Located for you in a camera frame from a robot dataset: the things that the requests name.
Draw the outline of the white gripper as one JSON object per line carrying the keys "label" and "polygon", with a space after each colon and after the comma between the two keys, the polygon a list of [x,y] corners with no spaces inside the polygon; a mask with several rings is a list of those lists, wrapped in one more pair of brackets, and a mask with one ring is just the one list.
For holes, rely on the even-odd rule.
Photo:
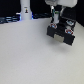
{"label": "white gripper", "polygon": [[52,6],[52,8],[51,8],[51,12],[52,12],[52,20],[51,20],[51,22],[52,23],[55,23],[55,21],[54,21],[54,13],[55,13],[55,11],[61,12],[61,10],[62,10],[62,6],[61,5]]}

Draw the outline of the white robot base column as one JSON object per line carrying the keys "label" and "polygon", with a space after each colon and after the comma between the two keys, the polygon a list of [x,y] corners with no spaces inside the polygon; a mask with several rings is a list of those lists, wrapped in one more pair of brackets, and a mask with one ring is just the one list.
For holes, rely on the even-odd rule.
{"label": "white robot base column", "polygon": [[30,9],[30,0],[20,0],[21,2],[21,19],[31,20],[32,12]]}

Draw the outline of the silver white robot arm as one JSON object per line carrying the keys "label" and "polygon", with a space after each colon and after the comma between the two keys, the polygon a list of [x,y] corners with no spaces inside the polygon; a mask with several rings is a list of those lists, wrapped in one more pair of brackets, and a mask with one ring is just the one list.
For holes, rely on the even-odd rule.
{"label": "silver white robot arm", "polygon": [[63,8],[61,9],[61,11],[63,12],[63,10],[66,8],[66,7],[74,7],[76,4],[77,4],[77,0],[45,0],[45,3],[47,5],[49,5],[51,7],[51,13],[52,13],[52,21],[51,23],[59,23],[59,10],[55,10],[55,7],[57,5],[61,5]]}

